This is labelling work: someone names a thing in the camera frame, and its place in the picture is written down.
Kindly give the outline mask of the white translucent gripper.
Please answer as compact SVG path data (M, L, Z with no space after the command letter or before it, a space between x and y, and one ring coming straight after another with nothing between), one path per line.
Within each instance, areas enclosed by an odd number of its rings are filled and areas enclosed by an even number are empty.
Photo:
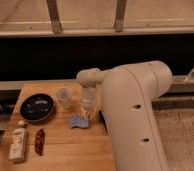
M83 87L81 94L81 116L88 120L88 111L85 109L93 108L96 105L96 88L95 87ZM95 118L99 112L99 107L94 107L89 114L89 120Z

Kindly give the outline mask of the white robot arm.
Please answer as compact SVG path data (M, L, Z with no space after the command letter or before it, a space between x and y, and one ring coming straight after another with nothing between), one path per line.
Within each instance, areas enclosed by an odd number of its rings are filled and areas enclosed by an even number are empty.
M173 76L161 61L126 64L108 70L81 70L81 105L94 104L101 87L102 114L110 137L116 171L170 171L152 100L166 93Z

